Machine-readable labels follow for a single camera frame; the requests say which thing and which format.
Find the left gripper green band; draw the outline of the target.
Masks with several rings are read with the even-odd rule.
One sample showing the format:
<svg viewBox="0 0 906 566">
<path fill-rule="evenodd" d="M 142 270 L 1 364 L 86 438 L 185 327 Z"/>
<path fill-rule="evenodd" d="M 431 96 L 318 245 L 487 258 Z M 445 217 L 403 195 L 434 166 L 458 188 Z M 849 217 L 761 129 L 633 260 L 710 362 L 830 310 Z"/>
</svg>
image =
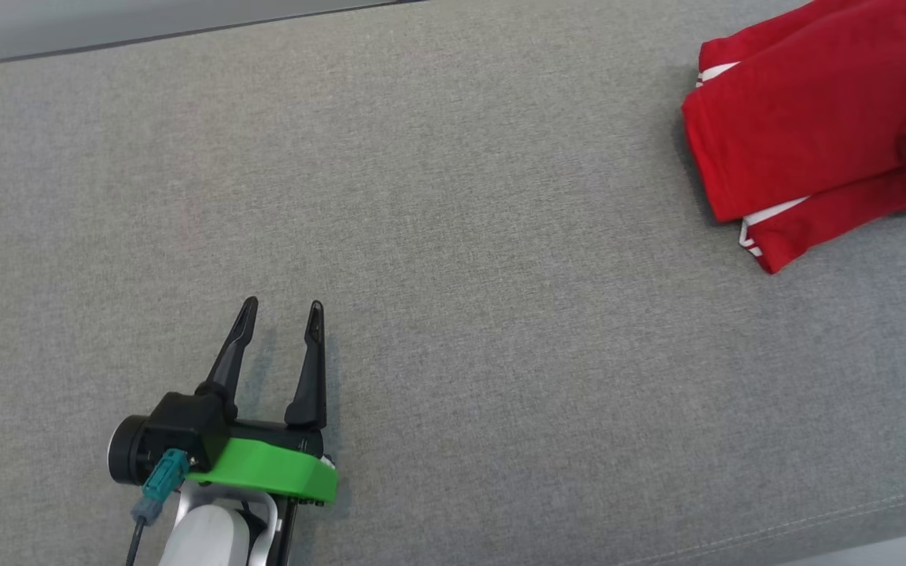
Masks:
<svg viewBox="0 0 906 566">
<path fill-rule="evenodd" d="M 219 400 L 226 421 L 238 416 L 236 391 L 242 358 L 254 336 L 258 308 L 255 296 L 242 302 L 211 372 L 195 389 L 195 395 L 213 395 Z M 188 480 L 266 492 L 303 504 L 335 502 L 338 474 L 325 456 L 320 432 L 327 426 L 327 389 L 325 312 L 319 300 L 309 310 L 304 343 L 304 361 L 293 401 L 286 408 L 286 425 L 262 421 L 231 424 L 230 439 L 212 469 L 191 470 Z"/>
</svg>

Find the red and white sports shirt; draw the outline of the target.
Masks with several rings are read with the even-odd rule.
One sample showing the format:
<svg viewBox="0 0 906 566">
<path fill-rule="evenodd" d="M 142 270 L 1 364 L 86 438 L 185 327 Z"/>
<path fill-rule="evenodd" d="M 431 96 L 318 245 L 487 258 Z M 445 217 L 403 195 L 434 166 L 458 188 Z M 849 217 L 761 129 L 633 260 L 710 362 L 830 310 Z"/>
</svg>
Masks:
<svg viewBox="0 0 906 566">
<path fill-rule="evenodd" d="M 702 43 L 682 113 L 712 213 L 770 274 L 906 214 L 906 0 L 810 0 Z"/>
</svg>

